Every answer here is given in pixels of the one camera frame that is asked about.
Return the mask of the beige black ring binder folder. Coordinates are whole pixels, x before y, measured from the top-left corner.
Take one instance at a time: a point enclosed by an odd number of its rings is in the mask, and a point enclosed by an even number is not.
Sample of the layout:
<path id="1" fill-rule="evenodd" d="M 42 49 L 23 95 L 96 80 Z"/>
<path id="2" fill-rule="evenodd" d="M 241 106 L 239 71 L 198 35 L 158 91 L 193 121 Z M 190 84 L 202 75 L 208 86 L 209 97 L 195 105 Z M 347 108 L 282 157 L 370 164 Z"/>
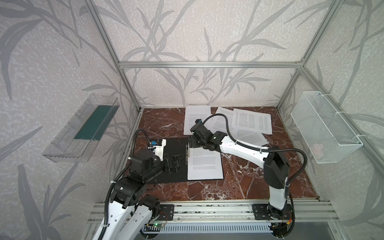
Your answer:
<path id="1" fill-rule="evenodd" d="M 165 170 L 151 184 L 183 183 L 188 181 L 222 180 L 224 172 L 221 154 L 201 147 L 190 147 L 188 138 L 163 140 Z"/>

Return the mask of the printed paper sheet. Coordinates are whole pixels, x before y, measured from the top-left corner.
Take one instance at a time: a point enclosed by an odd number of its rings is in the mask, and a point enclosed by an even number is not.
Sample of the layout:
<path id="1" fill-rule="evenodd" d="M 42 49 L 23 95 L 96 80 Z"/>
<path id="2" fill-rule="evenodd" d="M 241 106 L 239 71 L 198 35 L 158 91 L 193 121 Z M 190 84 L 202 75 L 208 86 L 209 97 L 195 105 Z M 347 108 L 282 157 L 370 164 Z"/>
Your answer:
<path id="1" fill-rule="evenodd" d="M 222 180 L 224 178 L 221 154 L 203 148 L 188 152 L 188 181 Z"/>
<path id="2" fill-rule="evenodd" d="M 235 133 L 235 130 L 232 128 L 232 117 L 233 117 L 234 111 L 226 109 L 226 108 L 219 107 L 217 109 L 217 111 L 216 111 L 216 114 L 223 114 L 223 115 L 225 115 L 227 117 L 230 133 L 233 135 Z M 222 116 L 215 116 L 215 117 L 211 118 L 210 120 L 211 120 L 211 122 L 210 122 L 210 125 L 209 125 L 208 129 L 213 134 L 215 132 L 217 132 L 217 131 L 223 132 L 223 133 L 226 133 L 226 134 L 228 133 L 228 131 L 227 131 L 227 124 L 226 124 L 226 120 L 225 120 L 224 117 L 222 117 Z"/>

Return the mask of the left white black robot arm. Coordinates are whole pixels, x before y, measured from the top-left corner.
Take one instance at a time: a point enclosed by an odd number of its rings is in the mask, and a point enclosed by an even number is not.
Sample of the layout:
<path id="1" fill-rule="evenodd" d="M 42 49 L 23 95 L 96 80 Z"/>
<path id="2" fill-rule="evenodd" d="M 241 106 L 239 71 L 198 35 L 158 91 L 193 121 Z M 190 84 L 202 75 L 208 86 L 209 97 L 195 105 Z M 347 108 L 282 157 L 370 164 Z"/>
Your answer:
<path id="1" fill-rule="evenodd" d="M 160 147 L 140 150 L 131 157 L 130 174 L 118 177 L 111 182 L 108 190 L 103 221 L 97 229 L 95 240 L 133 240 L 141 234 L 146 240 L 154 240 L 158 233 L 145 233 L 148 224 L 166 216 L 161 211 L 160 200 L 145 195 L 147 184 L 158 175 L 166 172 L 169 163 L 182 163 L 187 159 L 187 149 L 170 154 Z"/>

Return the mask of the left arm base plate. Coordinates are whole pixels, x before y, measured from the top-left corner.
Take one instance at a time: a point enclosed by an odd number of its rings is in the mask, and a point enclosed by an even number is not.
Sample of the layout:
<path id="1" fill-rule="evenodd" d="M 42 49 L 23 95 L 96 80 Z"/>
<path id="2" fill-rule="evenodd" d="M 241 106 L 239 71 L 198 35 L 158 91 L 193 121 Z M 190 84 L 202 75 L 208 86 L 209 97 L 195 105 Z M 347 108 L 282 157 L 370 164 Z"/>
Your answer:
<path id="1" fill-rule="evenodd" d="M 174 218 L 175 205 L 173 204 L 160 204 L 159 216 L 157 221 L 172 221 Z"/>

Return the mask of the hidden printed sheet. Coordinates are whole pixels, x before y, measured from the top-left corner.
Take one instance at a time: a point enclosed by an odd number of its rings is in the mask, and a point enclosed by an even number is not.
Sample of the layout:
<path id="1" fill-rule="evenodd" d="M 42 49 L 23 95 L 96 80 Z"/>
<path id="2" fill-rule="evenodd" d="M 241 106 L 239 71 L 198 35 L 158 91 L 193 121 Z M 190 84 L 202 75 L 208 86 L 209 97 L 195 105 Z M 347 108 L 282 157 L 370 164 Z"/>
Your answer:
<path id="1" fill-rule="evenodd" d="M 240 140 L 249 145 L 264 146 L 269 143 L 261 133 L 245 131 L 245 130 L 234 130 L 234 131 L 235 132 L 233 133 L 233 137 L 236 140 Z"/>

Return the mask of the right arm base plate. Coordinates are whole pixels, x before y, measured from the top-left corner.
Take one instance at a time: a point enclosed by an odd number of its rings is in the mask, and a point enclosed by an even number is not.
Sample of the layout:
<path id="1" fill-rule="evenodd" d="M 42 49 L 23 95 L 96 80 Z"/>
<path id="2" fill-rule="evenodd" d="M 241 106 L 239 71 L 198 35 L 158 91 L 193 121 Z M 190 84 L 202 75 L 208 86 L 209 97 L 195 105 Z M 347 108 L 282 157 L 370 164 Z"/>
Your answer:
<path id="1" fill-rule="evenodd" d="M 252 204 L 255 220 L 288 221 L 292 218 L 291 204 L 286 204 L 283 210 L 272 207 L 270 204 Z"/>

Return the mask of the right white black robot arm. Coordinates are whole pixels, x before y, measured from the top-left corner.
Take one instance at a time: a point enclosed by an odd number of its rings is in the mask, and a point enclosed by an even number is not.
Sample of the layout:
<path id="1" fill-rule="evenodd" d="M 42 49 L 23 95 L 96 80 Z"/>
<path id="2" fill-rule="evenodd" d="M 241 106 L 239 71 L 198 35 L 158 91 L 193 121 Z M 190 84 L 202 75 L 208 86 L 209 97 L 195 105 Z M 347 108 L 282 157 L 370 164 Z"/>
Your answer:
<path id="1" fill-rule="evenodd" d="M 226 121 L 225 132 L 217 131 L 212 133 L 205 127 L 206 121 L 213 117 L 224 117 Z M 191 127 L 193 147 L 201 147 L 205 150 L 237 156 L 262 168 L 264 181 L 269 186 L 270 191 L 267 215 L 273 219 L 283 217 L 287 199 L 290 197 L 289 187 L 291 182 L 305 170 L 308 164 L 307 154 L 297 148 L 262 148 L 237 140 L 232 136 L 228 118 L 224 114 L 211 115 L 207 120 L 197 119 L 195 125 Z M 285 152 L 296 152 L 303 157 L 302 166 L 291 177 L 289 176 L 290 164 Z"/>

